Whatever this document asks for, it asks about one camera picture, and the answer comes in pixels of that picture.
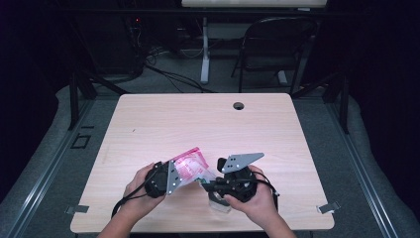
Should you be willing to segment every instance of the pink plastic package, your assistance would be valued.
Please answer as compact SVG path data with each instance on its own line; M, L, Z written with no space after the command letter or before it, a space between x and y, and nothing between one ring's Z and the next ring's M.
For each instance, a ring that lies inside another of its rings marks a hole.
M182 153L172 160L175 161L175 168L182 179L179 186L187 185L196 180L199 180L200 183L207 183L216 178L213 173L207 170L209 166L198 147Z

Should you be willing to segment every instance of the wooden tabletop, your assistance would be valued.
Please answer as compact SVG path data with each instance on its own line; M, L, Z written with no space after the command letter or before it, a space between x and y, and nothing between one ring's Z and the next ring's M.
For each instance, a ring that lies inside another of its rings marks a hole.
M183 7L324 8L327 0L182 0Z
M244 109L237 110L234 103ZM264 153L261 168L280 193L279 213L293 230L330 229L317 205L327 199L288 94L127 94L121 96L76 213L74 233L100 232L136 171L198 147L210 170L229 155ZM197 182L177 189L133 232L261 230L242 212L212 209Z

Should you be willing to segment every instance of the person's left hand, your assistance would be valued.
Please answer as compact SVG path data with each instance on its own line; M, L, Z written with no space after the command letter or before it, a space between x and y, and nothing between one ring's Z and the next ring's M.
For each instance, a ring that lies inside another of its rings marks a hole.
M127 184L126 190L124 191L124 196L130 194L145 181L146 175L154 167L154 165L155 164L152 163L137 171L133 180L129 184ZM146 190L144 187L142 187L142 189L136 192L133 195L133 197L144 194L146 194ZM125 216L127 216L129 219L136 223L144 216L149 214L149 212L151 212L157 205L159 205L164 200L164 198L165 195L157 198L152 198L148 195L145 195L139 198L130 199L124 205L121 206L118 213L124 213Z

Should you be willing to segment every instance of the table hole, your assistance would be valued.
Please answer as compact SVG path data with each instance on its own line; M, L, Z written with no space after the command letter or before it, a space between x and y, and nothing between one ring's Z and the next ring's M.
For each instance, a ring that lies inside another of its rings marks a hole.
M237 110L242 110L242 109L244 109L244 103L242 103L242 102L235 102L234 103L234 108L235 109L237 109Z

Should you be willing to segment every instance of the horizontal black bar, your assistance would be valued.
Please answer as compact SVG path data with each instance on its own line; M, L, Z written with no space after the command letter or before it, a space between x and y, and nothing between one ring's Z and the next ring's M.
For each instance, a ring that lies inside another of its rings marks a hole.
M315 18L367 17L368 13L327 12L323 10L297 11L289 9L250 8L181 8L181 9L60 9L69 15L133 15L133 16L182 16L182 17L250 17L250 16L306 16Z

